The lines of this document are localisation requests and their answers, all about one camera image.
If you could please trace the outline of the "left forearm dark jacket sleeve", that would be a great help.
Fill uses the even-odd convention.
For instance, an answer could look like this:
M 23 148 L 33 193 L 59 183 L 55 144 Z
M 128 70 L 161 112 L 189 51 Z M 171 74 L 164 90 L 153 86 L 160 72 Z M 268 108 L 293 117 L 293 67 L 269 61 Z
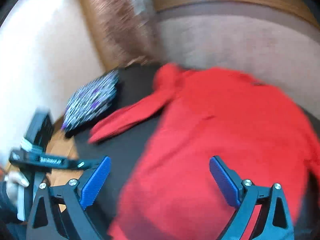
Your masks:
M 1 181 L 1 239 L 26 239 L 27 226 L 17 219 L 17 207 L 10 201 L 7 183 Z

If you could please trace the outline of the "person's left hand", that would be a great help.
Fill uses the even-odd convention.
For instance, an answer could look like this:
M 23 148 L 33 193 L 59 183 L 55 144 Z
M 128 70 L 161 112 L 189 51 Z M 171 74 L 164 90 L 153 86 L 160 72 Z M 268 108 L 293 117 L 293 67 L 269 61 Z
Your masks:
M 27 188 L 29 181 L 25 175 L 20 171 L 10 171 L 5 177 L 6 182 L 6 193 L 10 202 L 16 207 L 18 200 L 18 189 L 19 187 Z

